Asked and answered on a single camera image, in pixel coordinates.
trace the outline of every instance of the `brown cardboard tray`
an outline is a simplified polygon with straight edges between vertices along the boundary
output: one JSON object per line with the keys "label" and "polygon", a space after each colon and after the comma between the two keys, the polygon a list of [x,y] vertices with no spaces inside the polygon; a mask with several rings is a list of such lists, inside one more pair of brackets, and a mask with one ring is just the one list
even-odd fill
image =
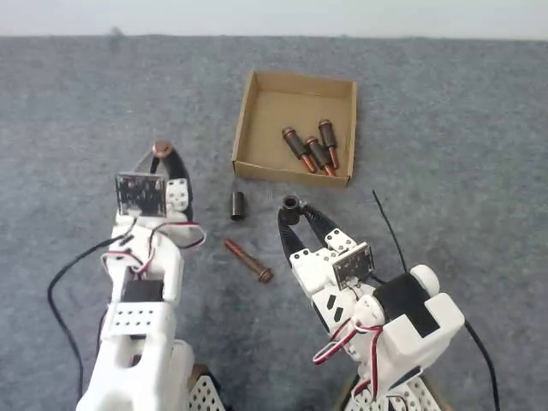
{"label": "brown cardboard tray", "polygon": [[[354,164],[357,89],[355,81],[252,72],[243,95],[232,152],[235,175],[347,186]],[[282,138],[282,129],[288,126],[302,140],[311,135],[319,138],[318,122],[324,118],[331,120],[337,137],[340,166],[336,177],[321,170],[308,173]]]}

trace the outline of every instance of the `white bracket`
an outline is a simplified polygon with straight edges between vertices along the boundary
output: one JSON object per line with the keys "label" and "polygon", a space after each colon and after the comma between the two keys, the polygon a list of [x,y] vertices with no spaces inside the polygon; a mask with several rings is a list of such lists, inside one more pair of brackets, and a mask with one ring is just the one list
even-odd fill
{"label": "white bracket", "polygon": [[356,241],[352,240],[340,229],[334,229],[325,236],[325,243],[331,250],[337,253],[343,253],[346,250],[356,247]]}
{"label": "white bracket", "polygon": [[188,207],[188,185],[186,178],[176,178],[168,181],[165,188],[165,202],[170,211],[183,212]]}

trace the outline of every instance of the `carpet floor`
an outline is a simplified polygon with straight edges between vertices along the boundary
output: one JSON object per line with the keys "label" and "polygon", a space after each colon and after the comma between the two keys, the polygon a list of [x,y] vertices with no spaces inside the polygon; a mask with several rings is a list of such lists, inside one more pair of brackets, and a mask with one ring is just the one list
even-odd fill
{"label": "carpet floor", "polygon": [[[548,43],[433,39],[0,39],[0,409],[74,409],[76,364],[48,309],[48,282],[110,234],[113,175],[154,140],[176,143],[207,243],[189,256],[177,335],[236,410],[326,410],[355,364],[316,367],[327,341],[289,271],[276,213],[286,194],[322,205],[372,244],[380,277],[430,265],[483,338],[505,410],[548,403]],[[354,179],[346,190],[233,181],[230,152],[251,69],[359,83]],[[249,217],[228,219],[232,185]],[[275,272],[253,279],[222,240]],[[312,234],[303,235],[310,247]],[[97,257],[59,284],[86,365],[110,280]],[[461,331],[429,372],[457,410],[491,410],[479,350]]]}

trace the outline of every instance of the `white robotic arm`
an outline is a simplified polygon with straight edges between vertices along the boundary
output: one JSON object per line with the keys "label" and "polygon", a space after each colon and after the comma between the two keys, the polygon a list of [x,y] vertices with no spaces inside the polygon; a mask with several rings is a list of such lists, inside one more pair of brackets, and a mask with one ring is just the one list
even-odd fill
{"label": "white robotic arm", "polygon": [[189,221],[190,181],[175,150],[167,148],[165,156],[155,152],[154,157],[164,161],[167,179],[150,173],[116,177],[119,210],[112,238],[121,239],[101,257],[112,295],[92,378],[77,411],[181,411],[197,402],[224,411],[210,377],[200,376],[198,388],[189,383],[194,353],[175,339],[181,250],[202,244],[206,233]]}
{"label": "white robotic arm", "polygon": [[[290,228],[300,215],[324,247],[304,247]],[[313,360],[321,364],[344,348],[359,363],[353,396],[367,388],[362,399],[367,405],[399,397],[462,328],[464,316],[447,294],[439,293],[429,267],[417,265],[375,289],[365,284],[374,271],[369,245],[357,244],[320,211],[289,196],[278,224],[292,272],[331,336]]]}

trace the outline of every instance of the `bolt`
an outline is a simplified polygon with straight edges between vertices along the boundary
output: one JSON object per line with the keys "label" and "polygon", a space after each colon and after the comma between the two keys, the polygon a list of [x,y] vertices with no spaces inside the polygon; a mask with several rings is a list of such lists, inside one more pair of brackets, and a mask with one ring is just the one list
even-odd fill
{"label": "bolt", "polygon": [[260,262],[258,262],[258,260],[243,251],[243,249],[235,242],[232,240],[225,240],[224,246],[227,247],[243,264],[245,264],[247,268],[255,271],[257,276],[259,276],[260,282],[268,283],[272,279],[273,274],[271,269],[264,267]]}

